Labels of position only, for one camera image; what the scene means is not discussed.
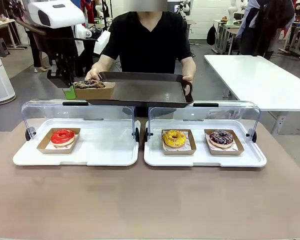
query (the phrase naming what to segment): cardboard box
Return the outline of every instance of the cardboard box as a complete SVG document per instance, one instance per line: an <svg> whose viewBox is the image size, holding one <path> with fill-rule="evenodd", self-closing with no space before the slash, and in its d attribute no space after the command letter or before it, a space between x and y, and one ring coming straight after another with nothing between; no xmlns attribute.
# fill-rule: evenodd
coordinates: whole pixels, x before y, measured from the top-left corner
<svg viewBox="0 0 300 240"><path fill-rule="evenodd" d="M76 138L74 139L73 143L71 144L70 148L68 149L46 149L47 145L51 141L52 135L62 129L68 129L71 131L74 131L74 134L77 135ZM78 139L80 136L80 128L51 128L51 130L45 135L45 137L42 139L42 141L39 143L39 145L36 147L41 153L43 154L70 154Z"/></svg>
<svg viewBox="0 0 300 240"><path fill-rule="evenodd" d="M209 144L210 138L207 137L207 135L209 136L213 131L216 131L216 130L224 130L224 131L232 134L238 150L227 150L226 148L223 149L223 148L214 146L214 145L212 145L212 143ZM206 142L208 144L210 153L212 155L232 155L232 156L238 156L238 155L242 154L245 151L244 146L242 145L242 143L240 142L238 136L236 135L236 133L233 130L230 130L230 129L205 129L204 130L204 136L206 138Z"/></svg>
<svg viewBox="0 0 300 240"><path fill-rule="evenodd" d="M115 82L104 82L105 88L74 89L77 100L107 100L111 99Z"/></svg>
<svg viewBox="0 0 300 240"><path fill-rule="evenodd" d="M165 132L168 132L170 130L176 130L176 131L187 133L187 136L188 136L187 140L188 140L188 144L190 145L189 150L181 150L179 148L174 148L173 150L166 149L166 148L170 148L170 147L165 144L163 136L164 136ZM161 131L161 137L162 137L162 148L163 148L164 155L168 155L168 156L171 156L171 155L178 155L178 156L193 155L197 150L196 142L195 142L194 136L190 129L164 129Z"/></svg>

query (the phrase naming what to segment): donut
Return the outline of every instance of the donut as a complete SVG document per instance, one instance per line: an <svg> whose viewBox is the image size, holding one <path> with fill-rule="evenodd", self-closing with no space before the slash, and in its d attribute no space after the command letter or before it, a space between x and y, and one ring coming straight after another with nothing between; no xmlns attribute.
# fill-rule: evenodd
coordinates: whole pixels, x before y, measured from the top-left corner
<svg viewBox="0 0 300 240"><path fill-rule="evenodd" d="M75 89L104 89L106 87L102 81L93 79L74 82L73 86Z"/></svg>
<svg viewBox="0 0 300 240"><path fill-rule="evenodd" d="M186 140L186 135L182 131L170 130L163 135L164 143L171 148L181 148Z"/></svg>
<svg viewBox="0 0 300 240"><path fill-rule="evenodd" d="M75 133L68 129L62 129L59 131L56 131L52 137L51 142L56 147L65 147L69 144L71 144L75 140Z"/></svg>
<svg viewBox="0 0 300 240"><path fill-rule="evenodd" d="M210 140L216 147L226 149L234 143L234 136L224 130L215 130L210 134Z"/></svg>

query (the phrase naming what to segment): chocolate frosted donut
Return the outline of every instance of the chocolate frosted donut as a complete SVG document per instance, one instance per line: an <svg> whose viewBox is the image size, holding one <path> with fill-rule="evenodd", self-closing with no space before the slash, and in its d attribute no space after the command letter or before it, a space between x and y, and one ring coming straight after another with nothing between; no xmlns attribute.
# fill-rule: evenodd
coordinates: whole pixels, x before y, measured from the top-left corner
<svg viewBox="0 0 300 240"><path fill-rule="evenodd" d="M229 148L234 143L234 136L227 131L216 130L210 134L210 140L219 148Z"/></svg>
<svg viewBox="0 0 300 240"><path fill-rule="evenodd" d="M104 89L106 86L102 81L84 80L73 83L75 89Z"/></svg>

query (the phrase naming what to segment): v-neck collar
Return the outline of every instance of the v-neck collar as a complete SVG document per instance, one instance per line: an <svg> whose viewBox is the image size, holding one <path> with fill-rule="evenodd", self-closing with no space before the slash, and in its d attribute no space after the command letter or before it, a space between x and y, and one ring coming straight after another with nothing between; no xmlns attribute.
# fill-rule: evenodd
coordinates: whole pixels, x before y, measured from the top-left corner
<svg viewBox="0 0 300 240"><path fill-rule="evenodd" d="M143 26L143 24L141 23L139 17L138 17L138 13L136 11L133 12L134 17L137 20L137 24L144 29L145 31L147 31L148 33L153 33L158 27L160 27L160 25L162 24L162 21L164 19L165 16L165 12L162 12L161 18L159 19L158 23L156 24L156 26L152 29L152 31L150 31L148 28L146 28L145 26Z"/></svg>

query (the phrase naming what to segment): green object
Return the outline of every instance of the green object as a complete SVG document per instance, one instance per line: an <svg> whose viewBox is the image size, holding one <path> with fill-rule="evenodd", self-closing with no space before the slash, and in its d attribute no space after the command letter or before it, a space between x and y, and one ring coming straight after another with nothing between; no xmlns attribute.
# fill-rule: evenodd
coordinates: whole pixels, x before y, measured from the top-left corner
<svg viewBox="0 0 300 240"><path fill-rule="evenodd" d="M77 98L74 86L71 86L70 88L64 88L63 92L67 100L75 100Z"/></svg>

